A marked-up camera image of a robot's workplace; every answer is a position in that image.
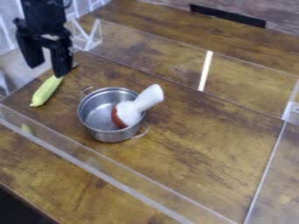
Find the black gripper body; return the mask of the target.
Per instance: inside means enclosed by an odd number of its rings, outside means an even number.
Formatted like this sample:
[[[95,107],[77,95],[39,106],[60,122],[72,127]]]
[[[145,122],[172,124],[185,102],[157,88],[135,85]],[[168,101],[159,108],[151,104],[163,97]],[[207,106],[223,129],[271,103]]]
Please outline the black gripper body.
[[[64,27],[65,18],[16,18],[16,39],[20,47],[44,46],[49,49],[71,48],[71,31]]]

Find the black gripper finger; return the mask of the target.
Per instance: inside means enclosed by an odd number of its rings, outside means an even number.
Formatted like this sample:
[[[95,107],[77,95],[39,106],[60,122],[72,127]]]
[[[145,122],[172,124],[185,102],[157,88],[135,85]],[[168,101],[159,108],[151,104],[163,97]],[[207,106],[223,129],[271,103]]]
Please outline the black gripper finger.
[[[28,67],[36,68],[44,62],[43,48],[31,37],[16,35],[16,40]]]
[[[51,65],[56,78],[68,74],[72,70],[73,50],[72,46],[64,45],[57,49],[51,49]]]

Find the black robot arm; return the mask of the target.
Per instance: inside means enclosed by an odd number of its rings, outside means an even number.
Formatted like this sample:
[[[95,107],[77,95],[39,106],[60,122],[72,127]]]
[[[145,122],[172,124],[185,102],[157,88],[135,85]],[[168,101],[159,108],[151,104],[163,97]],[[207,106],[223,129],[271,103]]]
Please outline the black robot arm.
[[[43,48],[51,51],[51,66],[57,78],[72,70],[73,50],[63,0],[20,0],[24,18],[16,17],[16,41],[29,68],[44,61]]]

